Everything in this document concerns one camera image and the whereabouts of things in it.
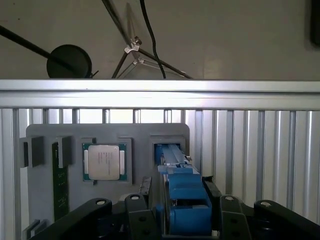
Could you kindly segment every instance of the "metal panel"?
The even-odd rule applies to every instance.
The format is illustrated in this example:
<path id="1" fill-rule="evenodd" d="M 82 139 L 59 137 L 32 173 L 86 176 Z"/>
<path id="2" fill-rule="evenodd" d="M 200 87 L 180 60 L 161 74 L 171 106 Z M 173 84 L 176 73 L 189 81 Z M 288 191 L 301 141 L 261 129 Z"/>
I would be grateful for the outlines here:
<path id="1" fill-rule="evenodd" d="M 216 111 L 214 124 L 214 179 L 221 193 L 225 194 L 227 162 L 227 111 Z"/>
<path id="2" fill-rule="evenodd" d="M 44 123 L 186 123 L 194 164 L 213 175 L 223 193 L 251 206 L 260 198 L 275 200 L 320 223 L 319 82 L 99 82 L 87 89 L 82 80 L 0 80 L 0 90 L 8 90 L 0 91 L 0 108 L 8 108 L 0 110 L 5 239 L 29 222 L 28 176 L 17 171 L 17 139 L 29 124 Z"/>
<path id="3" fill-rule="evenodd" d="M 287 205 L 288 162 L 289 162 L 289 129 L 290 113 L 276 113 L 275 130 L 275 163 L 274 163 L 274 200 L 283 206 Z"/>
<path id="4" fill-rule="evenodd" d="M 318 221 L 320 112 L 307 113 L 306 162 L 304 175 L 304 216 Z"/>
<path id="5" fill-rule="evenodd" d="M 307 112 L 296 113 L 294 148 L 293 210 L 304 214 L 305 170 L 307 142 Z"/>
<path id="6" fill-rule="evenodd" d="M 203 111 L 202 128 L 202 175 L 205 177 L 213 176 L 213 157 L 214 157 L 214 111 Z"/>
<path id="7" fill-rule="evenodd" d="M 263 199 L 274 200 L 276 113 L 265 112 Z"/>
<path id="8" fill-rule="evenodd" d="M 245 120 L 243 201 L 253 207 L 257 190 L 258 112 L 247 111 Z"/>
<path id="9" fill-rule="evenodd" d="M 233 132 L 233 183 L 232 194 L 243 199 L 244 193 L 244 152 L 245 152 L 245 111 L 234 111 Z"/>

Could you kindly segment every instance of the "black mechanical arm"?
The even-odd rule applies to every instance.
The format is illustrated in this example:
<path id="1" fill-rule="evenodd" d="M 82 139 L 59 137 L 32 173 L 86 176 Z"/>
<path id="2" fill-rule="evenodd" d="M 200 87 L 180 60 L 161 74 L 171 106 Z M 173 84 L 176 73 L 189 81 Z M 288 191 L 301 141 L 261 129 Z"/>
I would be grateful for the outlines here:
<path id="1" fill-rule="evenodd" d="M 249 207 L 238 198 L 222 195 L 212 177 L 202 178 L 212 203 L 212 230 L 218 236 L 174 236 L 161 232 L 151 204 L 151 177 L 144 177 L 137 194 L 112 205 L 92 199 L 62 217 L 31 240 L 282 240 L 320 239 L 320 226 L 270 200 Z"/>

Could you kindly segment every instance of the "corrugated metal wall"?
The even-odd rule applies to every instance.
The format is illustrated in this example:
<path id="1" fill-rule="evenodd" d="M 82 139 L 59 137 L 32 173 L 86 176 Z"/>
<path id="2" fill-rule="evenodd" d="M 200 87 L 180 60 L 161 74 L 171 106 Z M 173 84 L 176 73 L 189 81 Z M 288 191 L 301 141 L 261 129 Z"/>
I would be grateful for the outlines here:
<path id="1" fill-rule="evenodd" d="M 41 123 L 186 123 L 195 166 L 204 176 L 214 175 L 223 193 L 250 206 L 274 200 L 320 224 L 320 111 L 1 109 L 0 177 L 12 181 L 0 185 L 5 196 L 0 231 L 12 231 L 12 236 L 12 226 L 20 227 L 13 212 L 21 209 L 22 228 L 29 223 L 27 172 L 18 166 L 18 139 L 28 125 Z"/>

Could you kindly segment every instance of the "black round object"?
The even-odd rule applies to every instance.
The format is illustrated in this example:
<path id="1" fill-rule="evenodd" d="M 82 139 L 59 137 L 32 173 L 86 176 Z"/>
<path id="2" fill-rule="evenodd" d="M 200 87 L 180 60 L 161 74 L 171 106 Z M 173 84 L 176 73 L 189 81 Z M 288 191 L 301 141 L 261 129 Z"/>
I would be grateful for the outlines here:
<path id="1" fill-rule="evenodd" d="M 51 55 L 74 68 L 71 71 L 52 59 L 46 61 L 46 71 L 51 79 L 87 79 L 92 74 L 92 62 L 88 53 L 79 46 L 61 45 Z"/>

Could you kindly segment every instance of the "blue component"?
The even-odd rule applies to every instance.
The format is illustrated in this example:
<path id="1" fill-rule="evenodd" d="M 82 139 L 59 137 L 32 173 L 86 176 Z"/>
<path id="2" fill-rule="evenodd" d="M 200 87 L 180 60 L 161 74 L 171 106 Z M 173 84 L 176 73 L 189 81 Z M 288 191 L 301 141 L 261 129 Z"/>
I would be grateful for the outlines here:
<path id="1" fill-rule="evenodd" d="M 170 234 L 210 236 L 212 205 L 200 173 L 177 145 L 163 144 L 158 150 L 165 162 L 158 171 L 167 175 L 169 198 L 174 203 L 170 206 Z"/>
<path id="2" fill-rule="evenodd" d="M 168 174 L 169 194 L 171 199 L 206 199 L 207 192 L 200 174 Z"/>
<path id="3" fill-rule="evenodd" d="M 157 166 L 161 165 L 162 145 L 157 144 L 154 147 L 154 162 Z"/>

